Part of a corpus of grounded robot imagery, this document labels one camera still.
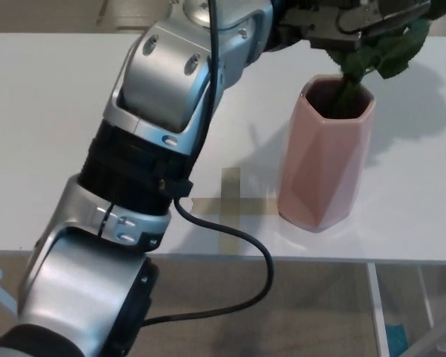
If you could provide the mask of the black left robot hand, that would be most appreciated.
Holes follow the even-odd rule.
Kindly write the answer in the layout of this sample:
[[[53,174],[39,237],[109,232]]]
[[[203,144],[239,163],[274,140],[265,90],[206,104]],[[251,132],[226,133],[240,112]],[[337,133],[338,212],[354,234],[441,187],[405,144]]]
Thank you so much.
[[[301,40],[312,48],[351,52],[424,15],[429,1],[273,1],[274,20],[266,51]]]

